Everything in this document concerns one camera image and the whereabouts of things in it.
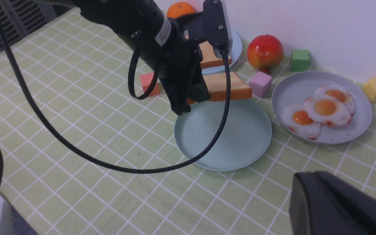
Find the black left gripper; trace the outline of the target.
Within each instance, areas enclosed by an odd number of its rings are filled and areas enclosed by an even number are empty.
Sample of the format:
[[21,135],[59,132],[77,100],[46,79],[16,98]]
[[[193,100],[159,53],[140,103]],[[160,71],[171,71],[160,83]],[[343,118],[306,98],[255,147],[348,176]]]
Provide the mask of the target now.
[[210,98],[202,74],[203,55],[200,44],[206,41],[204,27],[198,22],[186,25],[167,18],[171,24],[166,42],[169,51],[163,60],[159,79],[170,101],[171,110],[178,116],[189,113],[188,99],[203,102]]

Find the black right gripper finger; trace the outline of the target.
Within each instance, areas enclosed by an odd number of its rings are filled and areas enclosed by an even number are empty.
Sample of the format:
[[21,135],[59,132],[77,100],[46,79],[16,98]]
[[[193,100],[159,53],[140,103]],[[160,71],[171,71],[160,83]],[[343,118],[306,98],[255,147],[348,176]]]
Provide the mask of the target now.
[[294,174],[289,216],[294,235],[376,235],[376,199],[328,171]]

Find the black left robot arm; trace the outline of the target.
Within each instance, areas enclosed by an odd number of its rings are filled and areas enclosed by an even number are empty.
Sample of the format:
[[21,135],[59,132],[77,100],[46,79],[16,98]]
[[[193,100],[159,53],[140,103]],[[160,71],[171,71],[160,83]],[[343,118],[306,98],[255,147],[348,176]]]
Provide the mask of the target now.
[[[110,28],[133,50],[127,79],[133,98],[147,98],[160,81],[171,110],[178,116],[191,111],[191,101],[210,99],[200,67],[203,57],[199,45],[206,39],[187,39],[184,35],[184,30],[201,17],[200,12],[167,18],[153,0],[46,0],[45,3],[79,8],[82,17]],[[138,96],[134,77],[140,59],[154,71],[154,78],[148,90]]]

